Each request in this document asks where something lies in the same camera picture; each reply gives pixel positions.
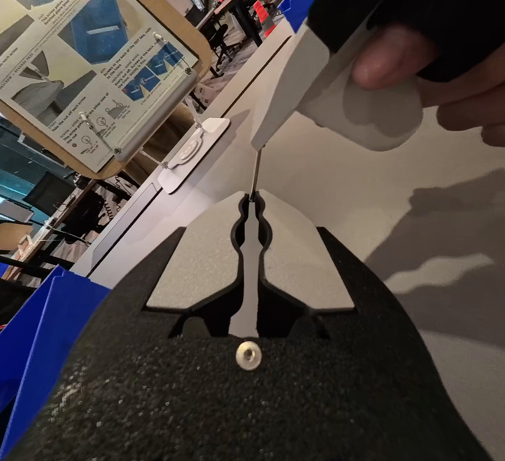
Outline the white document stand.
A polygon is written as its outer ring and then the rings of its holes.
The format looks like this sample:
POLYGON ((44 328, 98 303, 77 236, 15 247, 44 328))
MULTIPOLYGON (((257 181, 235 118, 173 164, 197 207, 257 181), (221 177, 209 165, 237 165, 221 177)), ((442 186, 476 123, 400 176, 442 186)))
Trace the white document stand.
MULTIPOLYGON (((189 179, 190 174, 192 174, 206 154, 220 140, 231 124, 228 118, 211 117, 205 119, 202 117, 195 107, 195 104, 200 105, 200 102, 191 93, 180 103, 185 103, 193 114, 194 130, 186 133, 176 147, 165 157, 164 161, 156 161, 157 168, 161 168, 161 173, 158 174, 157 180, 163 191, 167 194, 175 193, 182 186, 182 183, 189 179)), ((138 152, 145 154, 143 147, 138 152)))

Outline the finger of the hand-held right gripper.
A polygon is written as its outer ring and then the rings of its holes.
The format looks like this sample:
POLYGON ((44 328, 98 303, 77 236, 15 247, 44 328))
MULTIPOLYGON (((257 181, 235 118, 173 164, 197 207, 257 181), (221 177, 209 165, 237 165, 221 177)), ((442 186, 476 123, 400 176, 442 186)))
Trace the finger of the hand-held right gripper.
POLYGON ((252 120, 250 144, 261 150, 287 119, 330 60, 330 50, 305 21, 294 35, 292 52, 267 88, 252 120))

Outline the wooden instruction board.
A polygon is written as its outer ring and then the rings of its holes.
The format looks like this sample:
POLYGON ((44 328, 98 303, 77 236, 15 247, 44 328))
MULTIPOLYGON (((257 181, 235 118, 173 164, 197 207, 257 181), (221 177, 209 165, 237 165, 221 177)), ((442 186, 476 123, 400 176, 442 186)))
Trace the wooden instruction board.
POLYGON ((1 0, 1 116, 79 174, 106 179, 211 56, 166 0, 1 0))

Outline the orange traffic cone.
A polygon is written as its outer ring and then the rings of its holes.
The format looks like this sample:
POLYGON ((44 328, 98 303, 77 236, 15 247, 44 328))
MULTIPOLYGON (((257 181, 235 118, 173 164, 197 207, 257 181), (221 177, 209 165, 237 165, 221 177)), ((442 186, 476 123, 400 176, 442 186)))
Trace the orange traffic cone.
POLYGON ((269 15, 265 6, 259 0, 254 3, 254 10, 261 24, 262 31, 265 37, 268 38, 268 36, 276 28, 276 24, 274 23, 273 18, 269 15))

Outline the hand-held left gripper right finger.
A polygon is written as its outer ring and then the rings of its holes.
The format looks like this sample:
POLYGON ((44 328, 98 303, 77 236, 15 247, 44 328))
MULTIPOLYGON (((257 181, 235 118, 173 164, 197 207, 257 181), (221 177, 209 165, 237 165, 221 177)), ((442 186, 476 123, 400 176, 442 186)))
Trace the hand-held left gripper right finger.
POLYGON ((355 304, 317 227, 266 190, 256 192, 258 264, 256 330, 287 337, 298 319, 350 313, 355 304))

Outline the person's right hand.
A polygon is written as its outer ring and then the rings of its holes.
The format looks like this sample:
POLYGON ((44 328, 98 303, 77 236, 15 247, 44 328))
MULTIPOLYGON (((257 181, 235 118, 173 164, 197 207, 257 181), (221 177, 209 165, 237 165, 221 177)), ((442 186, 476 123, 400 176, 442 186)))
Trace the person's right hand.
MULTIPOLYGON (((352 77, 365 90, 395 86, 436 60, 434 43, 402 24, 383 28, 355 60, 352 77)), ((504 148, 504 44, 450 82, 417 81, 423 107, 437 107, 448 131, 480 129, 482 141, 504 148)))

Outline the small metal bolt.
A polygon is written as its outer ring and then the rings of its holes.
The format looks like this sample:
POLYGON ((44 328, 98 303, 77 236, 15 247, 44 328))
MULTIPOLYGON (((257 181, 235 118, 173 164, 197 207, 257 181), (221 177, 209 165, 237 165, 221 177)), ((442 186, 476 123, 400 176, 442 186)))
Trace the small metal bolt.
POLYGON ((262 150, 263 150, 263 148, 260 148, 256 153, 253 174, 252 174, 251 187, 250 187, 250 193, 253 191, 256 192, 257 181, 258 181, 260 165, 261 165, 262 150))

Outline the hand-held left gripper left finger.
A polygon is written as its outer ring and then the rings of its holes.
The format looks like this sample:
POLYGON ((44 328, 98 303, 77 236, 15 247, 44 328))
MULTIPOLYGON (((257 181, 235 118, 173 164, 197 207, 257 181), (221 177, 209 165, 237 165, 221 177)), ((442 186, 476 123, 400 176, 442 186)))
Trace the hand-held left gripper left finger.
POLYGON ((244 225, 249 195, 243 191, 210 206, 184 230, 146 308, 202 319, 211 337, 227 337, 243 304, 244 225))

